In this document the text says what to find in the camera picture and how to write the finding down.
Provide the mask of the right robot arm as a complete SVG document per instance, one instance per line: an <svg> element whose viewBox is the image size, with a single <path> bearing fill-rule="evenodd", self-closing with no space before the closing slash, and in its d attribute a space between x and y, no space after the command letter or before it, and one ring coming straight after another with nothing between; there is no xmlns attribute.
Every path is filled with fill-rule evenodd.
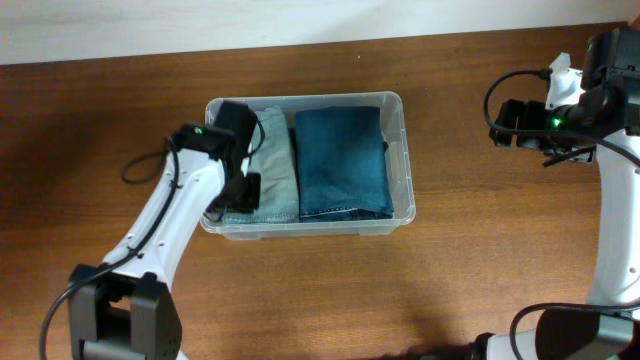
<svg viewBox="0 0 640 360"><path fill-rule="evenodd" d="M601 183L598 254L583 304L520 310L505 335L482 334L471 359L636 359L639 356L639 33L590 38L581 69L568 54L534 71L545 102L510 99L486 114L498 147L540 151L546 165L595 162Z"/></svg>

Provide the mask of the blue jeans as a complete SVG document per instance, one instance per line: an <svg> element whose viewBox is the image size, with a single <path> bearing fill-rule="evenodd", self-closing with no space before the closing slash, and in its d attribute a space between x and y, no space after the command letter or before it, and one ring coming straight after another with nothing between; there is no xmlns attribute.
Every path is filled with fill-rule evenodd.
<svg viewBox="0 0 640 360"><path fill-rule="evenodd" d="M379 108L301 111L294 133L301 222L393 217Z"/></svg>

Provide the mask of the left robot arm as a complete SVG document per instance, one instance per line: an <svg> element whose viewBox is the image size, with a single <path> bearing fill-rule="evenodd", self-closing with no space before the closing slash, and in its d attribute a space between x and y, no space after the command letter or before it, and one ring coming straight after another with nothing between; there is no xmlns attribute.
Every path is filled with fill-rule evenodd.
<svg viewBox="0 0 640 360"><path fill-rule="evenodd" d="M211 124L186 124L167 139L161 177L134 225L100 265L70 276L73 358L184 358L176 270L204 215L258 208L260 177L248 163L261 128L247 105L224 101Z"/></svg>

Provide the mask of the light grey jeans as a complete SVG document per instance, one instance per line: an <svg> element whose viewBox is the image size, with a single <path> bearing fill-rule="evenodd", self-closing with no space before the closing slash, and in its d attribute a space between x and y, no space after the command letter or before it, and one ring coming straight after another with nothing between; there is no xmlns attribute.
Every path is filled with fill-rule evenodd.
<svg viewBox="0 0 640 360"><path fill-rule="evenodd" d="M264 141L252 156L248 171L261 176L258 209L251 214L227 212L224 225L293 223L299 217L299 195L288 123L280 107L257 111L262 127L256 127L251 145Z"/></svg>

